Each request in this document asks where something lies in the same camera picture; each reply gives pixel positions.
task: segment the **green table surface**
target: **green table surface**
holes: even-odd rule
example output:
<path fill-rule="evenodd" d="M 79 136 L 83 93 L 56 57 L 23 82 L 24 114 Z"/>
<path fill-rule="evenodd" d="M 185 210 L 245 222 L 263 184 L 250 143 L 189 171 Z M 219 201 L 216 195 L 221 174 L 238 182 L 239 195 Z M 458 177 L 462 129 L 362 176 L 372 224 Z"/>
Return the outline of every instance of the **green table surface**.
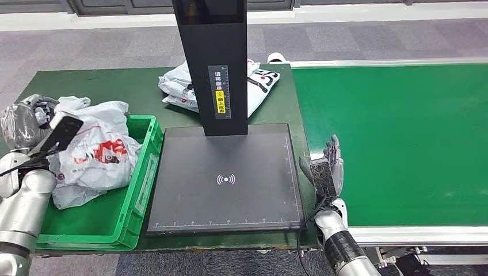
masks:
<path fill-rule="evenodd" d="M 350 226 L 488 225 L 488 64 L 262 67 L 281 79 L 250 123 L 289 123 L 295 158 L 308 149 L 318 156 L 338 135 Z M 162 128 L 199 125 L 196 114 L 161 103 L 157 76 L 167 70 L 39 72 L 20 98 L 122 100 L 134 114 L 156 115 Z M 315 196 L 302 173 L 299 180 L 308 213 Z M 302 241 L 308 246 L 316 244 L 311 229 Z M 295 241 L 284 232 L 141 236 L 137 249 L 291 248 Z"/>
<path fill-rule="evenodd" d="M 292 71 L 289 65 L 262 66 L 281 74 L 281 79 L 252 115 L 250 124 L 286 122 L 289 124 L 295 159 L 308 154 L 302 117 L 298 106 Z M 89 97 L 92 104 L 120 100 L 129 103 L 132 114 L 152 114 L 161 129 L 200 125 L 196 113 L 162 103 L 163 94 L 158 88 L 158 76 L 171 68 L 143 68 L 118 70 L 42 71 L 38 72 L 19 96 L 23 99 L 34 93 L 54 98 L 75 95 Z M 0 145 L 0 153 L 6 152 Z M 304 211 L 311 212 L 315 193 L 310 182 L 299 171 L 299 186 Z M 303 244 L 315 245 L 313 227 L 303 235 Z M 295 232 L 252 232 L 212 235 L 146 237 L 141 233 L 137 250 L 178 250 L 192 248 L 292 248 L 296 244 Z"/>
<path fill-rule="evenodd" d="M 349 225 L 488 225 L 488 64 L 293 69 L 311 155 L 335 133 Z"/>

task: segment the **black cable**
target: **black cable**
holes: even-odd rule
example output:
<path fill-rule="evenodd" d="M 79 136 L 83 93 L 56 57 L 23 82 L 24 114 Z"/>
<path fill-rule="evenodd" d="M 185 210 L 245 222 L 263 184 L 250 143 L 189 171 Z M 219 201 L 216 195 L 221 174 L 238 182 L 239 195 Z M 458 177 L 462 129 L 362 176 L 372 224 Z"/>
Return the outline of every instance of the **black cable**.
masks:
<path fill-rule="evenodd" d="M 6 174 L 10 174 L 11 172 L 13 172 L 15 170 L 18 170 L 18 169 L 21 169 L 21 168 L 26 168 L 28 165 L 35 164 L 35 163 L 39 162 L 40 160 L 42 160 L 42 159 L 44 159 L 44 158 L 46 158 L 46 157 L 48 157 L 50 155 L 53 155 L 55 153 L 56 153 L 55 151 L 48 151 L 48 152 L 46 152 L 44 154 L 37 155 L 34 158 L 29 159 L 26 162 L 23 162 L 22 164 L 20 164 L 18 166 L 15 166 L 13 168 L 10 168 L 10 169 L 2 172 L 0 174 L 0 177 L 4 176 Z"/>
<path fill-rule="evenodd" d="M 317 205 L 317 207 L 315 207 L 315 209 L 308 215 L 308 217 L 303 221 L 303 223 L 300 225 L 300 228 L 298 229 L 298 235 L 296 237 L 296 249 L 298 250 L 298 259 L 300 260 L 300 265 L 302 265 L 302 268 L 303 268 L 303 271 L 305 271 L 305 274 L 307 276 L 310 276 L 310 274 L 307 272 L 307 269 L 305 268 L 305 265 L 303 264 L 303 259 L 302 259 L 302 251 L 300 249 L 300 236 L 302 235 L 302 230 L 303 228 L 305 227 L 305 225 L 307 224 L 307 222 L 312 219 L 313 216 L 315 216 L 315 214 L 317 214 L 317 212 L 320 210 L 320 208 L 323 206 L 323 204 L 325 203 L 327 197 L 324 197 L 320 202 L 319 204 Z"/>
<path fill-rule="evenodd" d="M 417 258 L 418 263 L 419 263 L 421 266 L 425 266 L 425 267 L 429 267 L 429 266 L 430 266 L 430 263 L 429 263 L 429 262 L 427 262 L 426 260 L 424 260 L 424 263 L 421 263 L 421 262 L 420 262 L 420 257 L 418 256 L 418 254 L 417 254 L 417 253 L 415 253 L 414 255 L 415 255 L 415 257 Z"/>

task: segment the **plastic bag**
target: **plastic bag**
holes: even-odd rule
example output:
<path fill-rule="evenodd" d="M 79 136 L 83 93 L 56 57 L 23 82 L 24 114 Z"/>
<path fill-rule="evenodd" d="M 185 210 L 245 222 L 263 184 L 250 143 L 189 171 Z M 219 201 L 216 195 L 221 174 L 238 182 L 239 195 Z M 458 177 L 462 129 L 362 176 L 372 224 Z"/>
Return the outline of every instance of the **plastic bag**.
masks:
<path fill-rule="evenodd" d="M 279 73 L 261 70 L 259 69 L 259 63 L 255 63 L 250 59 L 247 60 L 248 118 L 262 104 L 268 92 L 279 79 Z M 163 99 L 163 102 L 198 113 L 198 104 L 191 82 L 186 62 L 167 72 L 164 76 L 160 76 L 158 87 L 168 94 Z"/>
<path fill-rule="evenodd" d="M 57 154 L 59 161 L 56 157 L 49 160 L 58 180 L 52 194 L 58 209 L 83 205 L 107 190 L 128 185 L 141 147 L 129 137 L 127 103 L 104 102 L 84 108 L 89 104 L 84 99 L 70 97 L 63 102 L 60 98 L 55 108 L 55 112 L 66 111 L 83 121 L 68 149 Z"/>

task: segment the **green bin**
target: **green bin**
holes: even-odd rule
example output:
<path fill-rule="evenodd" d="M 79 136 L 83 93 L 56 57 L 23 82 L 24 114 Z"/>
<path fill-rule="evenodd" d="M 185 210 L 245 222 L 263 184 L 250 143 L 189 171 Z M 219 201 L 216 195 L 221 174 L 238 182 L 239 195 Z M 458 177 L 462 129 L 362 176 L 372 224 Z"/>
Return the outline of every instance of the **green bin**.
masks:
<path fill-rule="evenodd" d="M 65 210 L 58 210 L 51 200 L 37 248 L 130 251 L 137 246 L 163 133 L 154 116 L 130 115 L 127 127 L 129 135 L 142 144 L 131 183 Z"/>

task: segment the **gray carpet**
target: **gray carpet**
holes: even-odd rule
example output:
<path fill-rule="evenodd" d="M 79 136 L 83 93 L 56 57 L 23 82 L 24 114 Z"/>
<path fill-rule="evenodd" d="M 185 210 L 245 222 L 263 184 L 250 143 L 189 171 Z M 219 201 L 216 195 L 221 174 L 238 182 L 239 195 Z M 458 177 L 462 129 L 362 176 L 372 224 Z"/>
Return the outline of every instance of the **gray carpet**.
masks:
<path fill-rule="evenodd" d="M 488 20 L 250 25 L 249 57 L 359 60 L 488 56 Z M 176 27 L 0 32 L 0 108 L 13 103 L 40 70 L 177 66 L 184 54 Z M 311 275 L 330 275 L 321 254 L 307 255 Z M 483 275 L 477 269 L 438 275 Z M 277 250 L 64 256 L 33 261 L 38 275 L 303 275 L 296 255 Z"/>

